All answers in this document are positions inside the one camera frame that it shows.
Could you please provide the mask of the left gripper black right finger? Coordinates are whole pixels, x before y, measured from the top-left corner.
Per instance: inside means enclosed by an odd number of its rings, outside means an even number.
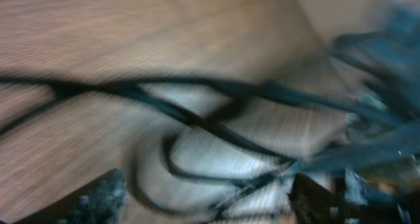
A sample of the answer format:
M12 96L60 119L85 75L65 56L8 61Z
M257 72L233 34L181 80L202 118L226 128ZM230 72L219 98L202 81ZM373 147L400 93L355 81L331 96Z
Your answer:
M302 173L296 174L288 198L298 224L344 223L343 203Z

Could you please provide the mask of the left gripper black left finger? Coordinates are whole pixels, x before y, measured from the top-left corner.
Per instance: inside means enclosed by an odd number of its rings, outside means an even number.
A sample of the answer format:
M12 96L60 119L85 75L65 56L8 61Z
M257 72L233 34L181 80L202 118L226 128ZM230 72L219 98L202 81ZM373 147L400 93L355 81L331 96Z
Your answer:
M124 174L114 168L15 224L116 224L127 203Z

